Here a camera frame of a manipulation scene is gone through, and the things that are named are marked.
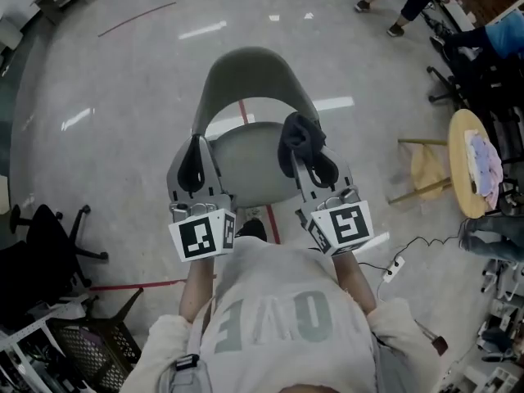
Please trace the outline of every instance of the power strip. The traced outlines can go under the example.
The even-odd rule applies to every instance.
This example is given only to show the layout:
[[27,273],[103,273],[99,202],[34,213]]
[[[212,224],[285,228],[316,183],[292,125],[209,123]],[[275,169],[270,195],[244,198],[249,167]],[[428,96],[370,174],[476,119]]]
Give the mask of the power strip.
[[393,263],[388,267],[388,270],[382,275],[384,282],[391,282],[400,269],[404,266],[406,261],[402,256],[397,256]]

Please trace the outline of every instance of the gray floor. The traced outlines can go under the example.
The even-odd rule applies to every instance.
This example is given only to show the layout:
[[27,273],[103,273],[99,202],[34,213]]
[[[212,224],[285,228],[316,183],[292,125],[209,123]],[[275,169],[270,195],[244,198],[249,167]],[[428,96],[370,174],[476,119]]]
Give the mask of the gray floor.
[[[172,1],[177,4],[98,37]],[[404,0],[382,0],[367,15],[354,13],[356,1],[97,0],[76,5],[49,45],[34,109],[14,123],[13,201],[27,213],[47,203],[64,212],[66,227],[80,206],[92,207],[82,244],[111,257],[109,264],[83,261],[95,285],[184,278],[187,266],[180,263],[168,231],[165,175],[189,135],[211,64],[228,50],[260,45],[284,56],[312,99],[354,100],[353,106],[320,115],[328,145],[347,159],[362,198],[369,201],[376,233],[390,234],[389,242],[364,252],[361,260],[387,266],[396,247],[417,235],[456,233],[463,216],[452,192],[438,201],[386,203],[386,197],[407,189],[409,154],[396,139],[447,134],[449,106],[427,102],[436,81],[426,66],[443,68],[428,42],[430,31],[417,19],[403,38],[391,39],[386,29]],[[313,18],[305,19],[308,13]],[[276,15],[278,21],[270,20]],[[219,30],[181,39],[219,22]],[[246,110],[258,121],[283,120],[290,112],[261,100],[246,101]],[[239,115],[238,107],[230,106],[220,119]],[[273,207],[281,238],[310,246],[293,218],[296,205],[292,200]],[[381,297],[407,298],[413,315],[447,339],[447,368],[469,349],[486,311],[489,297],[480,293],[484,260],[461,251],[456,241],[430,248],[417,242],[404,257],[407,264],[391,284],[382,285]],[[364,271],[377,287],[382,273]],[[160,314],[175,313],[182,288],[148,289],[129,316],[132,332],[144,337]],[[116,310],[131,293],[102,294],[104,310]]]

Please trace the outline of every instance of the cloth on stool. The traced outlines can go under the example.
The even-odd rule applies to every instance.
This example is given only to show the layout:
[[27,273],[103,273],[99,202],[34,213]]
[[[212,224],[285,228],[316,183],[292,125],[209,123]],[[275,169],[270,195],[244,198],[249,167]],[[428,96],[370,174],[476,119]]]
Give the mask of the cloth on stool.
[[298,112],[293,112],[284,121],[278,143],[278,164],[288,178],[294,178],[291,152],[295,152],[306,166],[314,167],[324,146],[326,134],[313,122]]
[[494,209],[499,198],[499,184],[504,178],[502,161],[489,140],[484,139],[475,129],[464,132],[468,168],[476,186],[476,194],[486,198]]

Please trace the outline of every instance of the white t-shirt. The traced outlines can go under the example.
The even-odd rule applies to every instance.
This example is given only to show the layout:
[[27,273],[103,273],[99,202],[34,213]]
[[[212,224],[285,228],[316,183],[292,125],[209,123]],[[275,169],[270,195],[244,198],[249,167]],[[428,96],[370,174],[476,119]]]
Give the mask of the white t-shirt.
[[[435,384],[438,355],[405,301],[366,318],[318,251],[239,237],[226,260],[199,350],[214,392],[276,393],[296,384],[375,392],[372,331],[407,357],[417,393]],[[160,317],[122,392],[156,393],[161,374],[187,353],[190,331],[180,316]]]

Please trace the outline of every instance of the gray chair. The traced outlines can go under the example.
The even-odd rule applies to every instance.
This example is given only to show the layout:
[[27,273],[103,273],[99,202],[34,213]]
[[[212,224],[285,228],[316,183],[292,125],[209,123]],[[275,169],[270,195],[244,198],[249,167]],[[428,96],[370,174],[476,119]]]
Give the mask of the gray chair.
[[[284,102],[319,126],[313,102],[284,59],[265,48],[245,47],[225,54],[211,67],[192,135],[206,135],[223,108],[249,97]],[[232,129],[211,143],[222,185],[237,196],[238,207],[273,204],[299,193],[295,181],[278,165],[281,132],[282,124],[257,122]]]

